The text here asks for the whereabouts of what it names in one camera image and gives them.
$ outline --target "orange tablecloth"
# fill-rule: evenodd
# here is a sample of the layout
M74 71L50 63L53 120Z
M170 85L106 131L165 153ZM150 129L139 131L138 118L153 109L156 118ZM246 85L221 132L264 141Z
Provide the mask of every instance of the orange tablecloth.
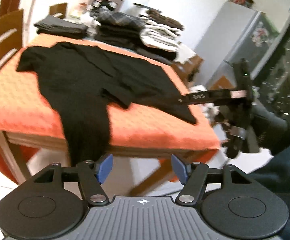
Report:
M51 47L57 42L99 46L131 57L148 60L163 68L181 93L188 92L173 69L155 60L97 41L74 40L48 34L38 35L29 46ZM60 117L38 89L34 72L17 73L16 67L23 48L0 71L0 130L64 138ZM111 141L115 146L139 148L171 148L212 150L219 140L199 106L189 106L197 124L186 123L152 107L131 104L128 110L109 105Z

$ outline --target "metal screw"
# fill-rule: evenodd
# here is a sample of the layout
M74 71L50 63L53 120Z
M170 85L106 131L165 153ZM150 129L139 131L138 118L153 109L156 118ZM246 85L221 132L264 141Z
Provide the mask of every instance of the metal screw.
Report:
M182 195L178 198L178 200L183 203L190 203L194 201L194 197L191 195Z
M90 200L92 202L95 202L95 203L101 203L101 202L104 202L106 200L106 197L104 195L101 195L101 194L95 194L95 195L92 195L90 197Z

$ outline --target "tiled floor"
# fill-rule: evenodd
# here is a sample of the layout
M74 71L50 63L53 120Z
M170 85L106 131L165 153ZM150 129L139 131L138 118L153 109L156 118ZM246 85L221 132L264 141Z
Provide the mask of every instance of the tiled floor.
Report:
M223 133L219 127L215 128L215 132L220 139L223 139ZM226 158L222 153L224 149L219 151L215 157L208 162L211 168L220 168L224 164ZM258 167L263 166L271 158L267 150L263 150L260 154L240 154L235 160L231 160L230 164L234 164L244 172L250 172ZM60 162L62 166L67 164L66 156L59 151L50 151L42 149L40 150L29 162L28 167L32 174L37 173L43 167L52 162ZM105 192L110 198L113 195L124 195L133 186L138 184L144 178L146 178L153 170L159 166L156 159L136 159L136 158L114 158L114 167L110 173L107 181L103 184ZM0 173L0 200L6 196L12 189L16 188L16 184L6 178ZM208 190L219 187L219 184L208 185ZM65 183L65 188L80 196L78 185L76 183ZM169 192L177 191L182 188L179 182L166 182L155 191L148 195L163 195ZM3 239L3 235L0 231L0 240Z

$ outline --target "table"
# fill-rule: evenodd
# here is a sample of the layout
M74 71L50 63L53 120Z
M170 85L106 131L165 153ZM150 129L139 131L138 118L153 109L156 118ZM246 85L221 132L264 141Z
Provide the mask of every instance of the table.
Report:
M40 34L29 46L50 47L62 41L97 45L148 60L162 67L181 93L187 93L169 66L104 43ZM39 93L36 74L15 71L23 50L0 71L0 154L18 183L30 176L19 145L67 151L60 117ZM109 151L125 157L170 158L172 153L180 153L190 161L197 158L209 160L218 151L219 140L199 106L190 106L190 109L198 120L197 125L147 106L132 104L128 110L108 106L112 135ZM131 194L149 192L172 177L170 162L166 161L152 176L132 189Z

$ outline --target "gray refrigerator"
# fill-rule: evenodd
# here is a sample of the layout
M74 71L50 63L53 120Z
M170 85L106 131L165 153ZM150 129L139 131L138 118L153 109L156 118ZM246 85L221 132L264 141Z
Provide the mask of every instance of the gray refrigerator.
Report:
M277 36L264 13L225 2L194 49L204 59L195 85L210 88L224 75L235 86L230 64L245 58L252 71Z

